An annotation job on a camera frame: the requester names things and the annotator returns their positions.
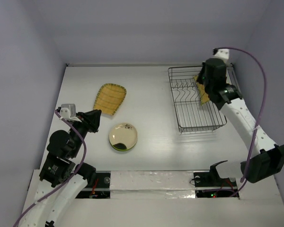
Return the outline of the large bamboo tray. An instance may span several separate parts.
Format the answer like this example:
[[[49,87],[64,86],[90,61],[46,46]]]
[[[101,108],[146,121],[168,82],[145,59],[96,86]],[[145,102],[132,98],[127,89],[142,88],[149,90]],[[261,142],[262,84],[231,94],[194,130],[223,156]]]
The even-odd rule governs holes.
[[[201,103],[201,105],[204,105],[204,104],[206,104],[206,103],[208,103],[210,101],[209,96],[208,96],[208,94],[205,91],[199,91],[199,94],[200,94],[200,103]]]

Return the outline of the small bamboo tray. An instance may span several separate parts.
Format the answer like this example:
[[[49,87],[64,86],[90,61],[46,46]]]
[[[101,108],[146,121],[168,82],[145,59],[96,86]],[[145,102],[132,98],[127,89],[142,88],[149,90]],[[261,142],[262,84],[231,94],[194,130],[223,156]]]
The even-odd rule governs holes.
[[[94,110],[101,110],[103,114],[114,116],[127,94],[127,90],[118,84],[106,83],[99,89],[95,102]]]

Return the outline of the grey green plate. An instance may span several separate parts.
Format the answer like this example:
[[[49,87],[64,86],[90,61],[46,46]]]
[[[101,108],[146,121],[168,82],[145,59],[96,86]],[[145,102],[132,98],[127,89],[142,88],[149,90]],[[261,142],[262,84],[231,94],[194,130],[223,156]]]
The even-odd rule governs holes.
[[[127,146],[137,143],[138,131],[130,123],[119,123],[112,127],[108,135],[109,143],[124,143]]]

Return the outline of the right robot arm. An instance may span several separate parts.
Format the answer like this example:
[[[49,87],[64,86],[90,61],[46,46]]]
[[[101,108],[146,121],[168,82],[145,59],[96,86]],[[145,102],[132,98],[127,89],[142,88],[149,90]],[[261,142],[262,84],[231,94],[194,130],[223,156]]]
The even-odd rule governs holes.
[[[256,183],[281,171],[284,166],[284,145],[277,145],[248,110],[242,94],[226,81],[227,66],[218,58],[202,63],[197,82],[204,86],[209,100],[232,123],[251,152],[249,161],[240,164],[242,174],[250,183]]]

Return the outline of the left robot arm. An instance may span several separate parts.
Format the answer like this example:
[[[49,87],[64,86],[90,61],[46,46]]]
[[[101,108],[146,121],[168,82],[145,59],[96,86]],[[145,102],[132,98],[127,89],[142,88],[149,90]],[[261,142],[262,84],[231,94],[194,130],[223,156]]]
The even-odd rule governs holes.
[[[70,130],[58,130],[50,136],[34,202],[14,223],[16,227],[59,226],[76,196],[95,182],[95,167],[84,162],[85,137],[98,132],[101,110],[76,112],[74,104],[63,104],[54,113]]]

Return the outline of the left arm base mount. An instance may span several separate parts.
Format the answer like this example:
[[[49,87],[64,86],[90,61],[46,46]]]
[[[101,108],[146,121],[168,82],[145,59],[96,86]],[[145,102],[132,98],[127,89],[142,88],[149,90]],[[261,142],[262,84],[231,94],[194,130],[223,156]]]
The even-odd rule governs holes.
[[[111,172],[99,171],[93,183],[83,188],[76,199],[110,199]]]

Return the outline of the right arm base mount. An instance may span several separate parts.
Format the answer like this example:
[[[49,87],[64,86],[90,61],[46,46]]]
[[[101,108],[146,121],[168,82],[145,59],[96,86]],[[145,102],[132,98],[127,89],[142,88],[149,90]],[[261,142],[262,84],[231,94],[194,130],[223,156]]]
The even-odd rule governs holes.
[[[220,178],[210,172],[194,172],[190,183],[195,187],[196,198],[228,198],[239,197],[236,180]]]

